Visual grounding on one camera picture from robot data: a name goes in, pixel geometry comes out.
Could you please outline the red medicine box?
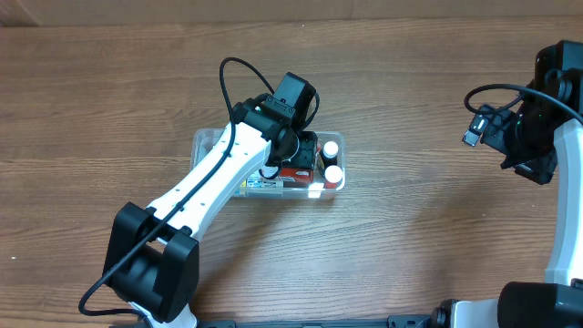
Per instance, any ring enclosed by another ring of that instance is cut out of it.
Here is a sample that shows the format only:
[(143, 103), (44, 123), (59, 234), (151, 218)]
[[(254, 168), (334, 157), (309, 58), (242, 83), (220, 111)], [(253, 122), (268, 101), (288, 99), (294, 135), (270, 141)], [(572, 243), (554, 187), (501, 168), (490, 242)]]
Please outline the red medicine box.
[(307, 188), (314, 181), (312, 169), (282, 168), (278, 178), (284, 188)]

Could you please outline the dark bottle white cap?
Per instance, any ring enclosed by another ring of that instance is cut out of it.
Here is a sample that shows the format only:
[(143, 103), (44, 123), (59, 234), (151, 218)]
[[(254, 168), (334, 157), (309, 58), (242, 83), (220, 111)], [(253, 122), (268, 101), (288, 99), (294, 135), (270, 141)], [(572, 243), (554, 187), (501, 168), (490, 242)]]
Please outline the dark bottle white cap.
[(330, 166), (336, 166), (338, 163), (339, 146), (335, 141), (327, 141), (318, 153), (318, 169), (322, 175)]

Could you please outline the orange tube white cap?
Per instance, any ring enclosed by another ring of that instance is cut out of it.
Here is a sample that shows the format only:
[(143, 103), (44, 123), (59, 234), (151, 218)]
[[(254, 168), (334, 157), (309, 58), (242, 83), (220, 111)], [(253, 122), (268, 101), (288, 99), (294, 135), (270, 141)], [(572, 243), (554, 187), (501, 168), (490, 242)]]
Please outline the orange tube white cap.
[(343, 170), (337, 165), (330, 165), (324, 171), (324, 187), (336, 190), (343, 182)]

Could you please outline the white medicine box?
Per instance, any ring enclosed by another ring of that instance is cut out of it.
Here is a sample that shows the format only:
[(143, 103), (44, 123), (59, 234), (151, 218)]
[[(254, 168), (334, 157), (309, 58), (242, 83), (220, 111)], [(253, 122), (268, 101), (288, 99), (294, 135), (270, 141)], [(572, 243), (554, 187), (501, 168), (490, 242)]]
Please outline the white medicine box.
[(280, 179), (264, 179), (261, 176), (251, 176), (246, 180), (246, 187), (255, 190), (281, 189), (283, 182)]

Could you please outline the blue yellow VapoDrops box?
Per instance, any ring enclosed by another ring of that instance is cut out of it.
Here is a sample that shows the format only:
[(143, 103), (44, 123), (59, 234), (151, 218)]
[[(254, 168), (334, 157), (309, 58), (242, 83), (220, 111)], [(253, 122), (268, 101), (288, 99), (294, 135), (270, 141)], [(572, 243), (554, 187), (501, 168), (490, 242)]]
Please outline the blue yellow VapoDrops box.
[(236, 194), (237, 194), (239, 197), (245, 197), (245, 196), (247, 195), (247, 185), (248, 185), (248, 183), (247, 183), (247, 180), (244, 180), (244, 181), (241, 183), (241, 185), (240, 185), (239, 189), (236, 191)]

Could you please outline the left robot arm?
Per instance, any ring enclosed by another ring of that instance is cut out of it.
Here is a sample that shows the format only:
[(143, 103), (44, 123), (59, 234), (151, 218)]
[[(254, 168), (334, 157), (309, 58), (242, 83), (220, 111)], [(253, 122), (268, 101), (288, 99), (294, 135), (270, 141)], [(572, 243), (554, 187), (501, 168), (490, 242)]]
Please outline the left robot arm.
[(105, 284), (146, 327), (194, 327), (189, 302), (199, 281), (199, 242), (242, 182), (299, 154), (307, 113), (318, 95), (287, 73), (271, 94), (235, 105), (233, 123), (190, 173), (146, 208), (129, 202), (116, 215)]

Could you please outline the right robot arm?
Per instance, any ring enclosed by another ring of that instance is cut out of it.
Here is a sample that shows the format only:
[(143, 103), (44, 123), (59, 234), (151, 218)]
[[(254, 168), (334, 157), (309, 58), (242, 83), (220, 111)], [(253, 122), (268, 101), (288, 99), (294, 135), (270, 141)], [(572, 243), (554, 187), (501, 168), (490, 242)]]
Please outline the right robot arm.
[(507, 105), (475, 109), (463, 136), (504, 154), (501, 168), (538, 185), (558, 179), (554, 243), (542, 282), (509, 282), (494, 299), (454, 301), (435, 310), (444, 327), (579, 327), (582, 324), (582, 45), (562, 40), (537, 53), (525, 86)]

